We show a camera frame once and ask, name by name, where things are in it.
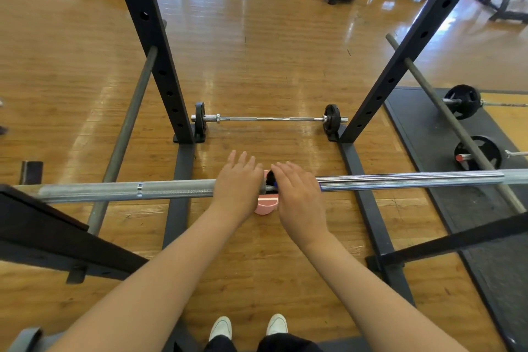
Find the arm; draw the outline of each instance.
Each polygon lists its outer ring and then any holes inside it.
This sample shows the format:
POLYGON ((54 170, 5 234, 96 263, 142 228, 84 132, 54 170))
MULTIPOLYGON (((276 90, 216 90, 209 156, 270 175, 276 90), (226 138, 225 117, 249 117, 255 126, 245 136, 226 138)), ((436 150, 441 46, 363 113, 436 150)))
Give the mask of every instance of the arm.
POLYGON ((271 169, 279 186, 284 228, 345 305, 373 351, 467 352, 353 258, 328 231, 322 193, 312 174, 289 162, 271 169))
POLYGON ((205 269, 257 205, 263 170, 235 151, 218 176, 209 209, 153 260, 120 283, 49 352, 159 352, 205 269))

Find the shoe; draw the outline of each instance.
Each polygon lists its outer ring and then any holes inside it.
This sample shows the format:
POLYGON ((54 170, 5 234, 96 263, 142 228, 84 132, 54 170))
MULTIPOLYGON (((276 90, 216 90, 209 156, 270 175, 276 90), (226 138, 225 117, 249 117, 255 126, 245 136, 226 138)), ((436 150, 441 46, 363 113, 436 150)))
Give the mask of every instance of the shoe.
POLYGON ((273 335, 283 332, 288 333, 288 325, 286 324, 286 319, 283 315, 277 313, 276 315, 271 316, 271 319, 268 323, 268 328, 266 330, 266 335, 273 335))
POLYGON ((231 320, 229 320, 229 317, 218 317, 218 320, 213 324, 213 328, 209 334, 209 341, 217 335, 224 335, 231 339, 233 336, 233 329, 231 328, 231 320))

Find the hand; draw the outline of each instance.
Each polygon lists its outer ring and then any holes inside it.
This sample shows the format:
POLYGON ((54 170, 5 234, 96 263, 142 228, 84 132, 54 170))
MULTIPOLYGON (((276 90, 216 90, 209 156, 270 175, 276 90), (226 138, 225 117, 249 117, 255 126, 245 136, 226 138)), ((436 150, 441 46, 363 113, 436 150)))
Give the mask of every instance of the hand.
POLYGON ((328 233, 323 194, 314 175, 287 162, 272 164, 279 187, 280 221, 300 249, 328 233))
POLYGON ((236 154, 236 150, 231 152, 227 164, 218 174, 211 207, 232 216, 240 225, 257 207, 264 170, 261 163, 255 166, 255 156, 246 163, 246 152, 242 152, 235 164, 236 154))

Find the black pants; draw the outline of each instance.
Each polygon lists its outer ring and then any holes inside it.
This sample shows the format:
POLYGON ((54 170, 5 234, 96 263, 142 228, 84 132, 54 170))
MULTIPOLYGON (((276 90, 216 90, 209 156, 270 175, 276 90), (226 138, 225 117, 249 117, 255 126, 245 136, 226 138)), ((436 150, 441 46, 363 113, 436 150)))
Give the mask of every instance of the black pants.
MULTIPOLYGON (((237 352, 233 342, 225 335, 217 335, 208 342, 204 352, 237 352)), ((257 352, 322 352, 312 341, 291 334, 278 333, 265 336, 257 352)))

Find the pink cup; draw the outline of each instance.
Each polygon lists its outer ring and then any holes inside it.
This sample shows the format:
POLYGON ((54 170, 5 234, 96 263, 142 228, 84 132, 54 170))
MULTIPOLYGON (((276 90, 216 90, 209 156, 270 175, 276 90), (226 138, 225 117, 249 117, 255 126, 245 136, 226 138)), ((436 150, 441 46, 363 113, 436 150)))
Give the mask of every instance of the pink cup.
MULTIPOLYGON (((264 170, 264 178, 268 174, 269 170, 264 170)), ((260 215, 266 215, 270 214, 272 211, 274 211, 277 206, 279 205, 279 195, 277 194, 271 194, 271 195, 261 195, 259 196, 259 201, 257 202, 257 208, 255 209, 255 213, 260 215)))

